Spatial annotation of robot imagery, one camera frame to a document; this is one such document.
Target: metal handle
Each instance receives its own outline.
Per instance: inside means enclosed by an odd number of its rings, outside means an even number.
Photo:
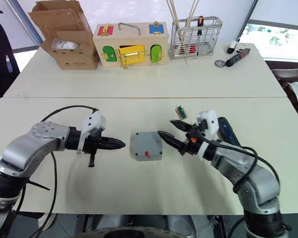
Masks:
[[[139,52],[131,52],[127,54],[123,54],[124,60],[130,60],[130,59],[138,59],[140,58],[140,53]]]
[[[136,29],[138,30],[138,34],[141,36],[141,33],[140,33],[140,28],[139,28],[138,26],[135,26],[135,25],[130,25],[130,24],[123,23],[123,22],[119,22],[119,23],[118,23],[118,29],[119,29],[119,30],[121,30],[121,29],[120,29],[120,25],[124,25],[124,26],[130,26],[130,27],[134,27],[134,28],[136,28]]]

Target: small green object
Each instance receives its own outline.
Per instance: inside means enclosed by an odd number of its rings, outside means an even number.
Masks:
[[[187,118],[187,115],[185,114],[183,107],[179,106],[175,109],[175,111],[177,112],[177,114],[181,120]]]

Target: gray plastic box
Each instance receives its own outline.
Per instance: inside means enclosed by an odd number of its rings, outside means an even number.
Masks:
[[[138,132],[135,135],[134,155],[138,161],[162,159],[162,142],[157,132]]]

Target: wooden stick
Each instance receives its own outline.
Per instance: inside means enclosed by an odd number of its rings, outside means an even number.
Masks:
[[[200,1],[200,0],[197,0],[197,3],[195,4],[195,6],[194,6],[194,8],[193,8],[193,11],[192,11],[192,14],[191,14],[191,17],[190,17],[190,20],[189,20],[189,25],[190,25],[190,23],[191,23],[192,16],[193,16],[193,14],[194,14],[194,12],[195,12],[195,9],[197,8],[197,5],[198,5],[199,1]]]
[[[167,4],[168,4],[168,8],[169,8],[169,11],[170,11],[170,14],[171,14],[172,20],[173,20],[174,24],[176,24],[176,22],[175,22],[175,19],[174,19],[174,16],[173,16],[173,13],[172,13],[172,10],[171,10],[171,7],[170,7],[170,5],[169,5],[169,2],[168,2],[168,0],[165,0],[165,1],[166,1],[166,2],[167,2]]]
[[[171,6],[172,6],[172,9],[173,9],[174,19],[176,21],[176,24],[177,24],[178,28],[180,28],[179,20],[178,20],[178,16],[177,16],[177,11],[175,10],[175,5],[174,5],[173,0],[170,0],[170,3],[171,3]]]
[[[192,10],[193,10],[194,3],[195,3],[195,0],[193,0],[193,2],[192,2],[192,6],[191,6],[190,13],[189,13],[189,16],[188,16],[188,21],[185,23],[185,27],[188,27],[188,23],[190,22],[190,17],[191,17],[191,13],[192,13]]]

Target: metal wire rack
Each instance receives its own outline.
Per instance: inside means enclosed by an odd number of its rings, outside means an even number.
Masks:
[[[179,20],[180,28],[176,24],[172,24],[171,48],[169,51],[171,58],[213,54],[213,49],[222,28],[222,21],[216,16],[203,17],[203,26],[198,27],[198,19],[198,16],[191,19],[190,25],[196,26],[185,27],[188,18]],[[198,36],[198,30],[202,31],[200,36]]]

